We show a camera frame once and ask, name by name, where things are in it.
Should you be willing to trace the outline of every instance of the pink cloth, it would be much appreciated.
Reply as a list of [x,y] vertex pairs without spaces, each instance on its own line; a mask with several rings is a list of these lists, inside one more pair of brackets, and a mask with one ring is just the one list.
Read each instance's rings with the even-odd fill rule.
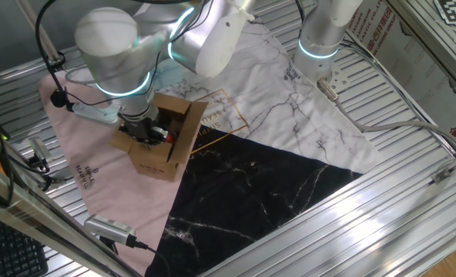
[[[72,84],[63,78],[59,80],[69,92],[85,102],[104,99],[95,88]],[[50,95],[55,89],[50,76],[39,83],[43,106],[89,213],[134,227],[137,237],[156,249],[180,181],[160,181],[137,173],[129,156],[108,144],[115,130],[80,119],[65,108],[56,108],[50,102]],[[142,249],[120,244],[117,248],[119,256],[140,274],[144,274],[154,257],[151,252]]]

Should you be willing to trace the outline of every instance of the cardboard flap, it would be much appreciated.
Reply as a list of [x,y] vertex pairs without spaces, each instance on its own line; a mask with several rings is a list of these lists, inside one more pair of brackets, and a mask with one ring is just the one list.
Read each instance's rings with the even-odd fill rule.
[[153,99],[153,106],[164,108],[170,111],[178,112],[183,115],[187,113],[190,107],[190,101],[177,97],[156,93]]
[[207,104],[208,102],[192,102],[168,162],[186,164],[189,161],[191,146],[197,137],[200,119],[203,117]]
[[168,155],[172,147],[171,143],[165,142],[149,149],[140,142],[134,142],[129,157],[133,161],[144,161],[152,164],[168,162]]
[[112,139],[110,139],[109,144],[116,149],[122,150],[125,153],[129,153],[134,143],[134,138],[130,135],[127,135],[124,132],[119,131],[118,129],[113,133]]

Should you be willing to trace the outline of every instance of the black marble-pattern cloth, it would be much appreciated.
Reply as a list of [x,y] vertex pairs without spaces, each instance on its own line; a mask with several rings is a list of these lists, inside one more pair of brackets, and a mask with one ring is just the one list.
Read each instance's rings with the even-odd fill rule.
[[[194,149],[225,134],[202,126]],[[157,251],[172,277],[199,275],[358,177],[228,135],[191,156]],[[146,276],[166,276],[158,256]]]

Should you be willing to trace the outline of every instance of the silver adapter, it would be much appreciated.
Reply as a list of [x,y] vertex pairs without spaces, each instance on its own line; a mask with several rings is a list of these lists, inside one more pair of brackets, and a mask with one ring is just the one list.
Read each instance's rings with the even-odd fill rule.
[[130,247],[133,247],[130,244],[136,241],[134,228],[101,215],[91,215],[84,221],[84,227],[90,232]]

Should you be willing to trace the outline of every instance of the cable plug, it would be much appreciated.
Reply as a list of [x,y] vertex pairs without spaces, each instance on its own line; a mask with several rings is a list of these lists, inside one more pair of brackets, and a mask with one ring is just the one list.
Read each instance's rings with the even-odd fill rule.
[[69,97],[67,96],[67,88],[64,88],[63,91],[57,88],[50,96],[50,100],[55,107],[61,108],[65,106],[68,111],[72,112],[72,106],[74,103],[71,103],[69,101]]

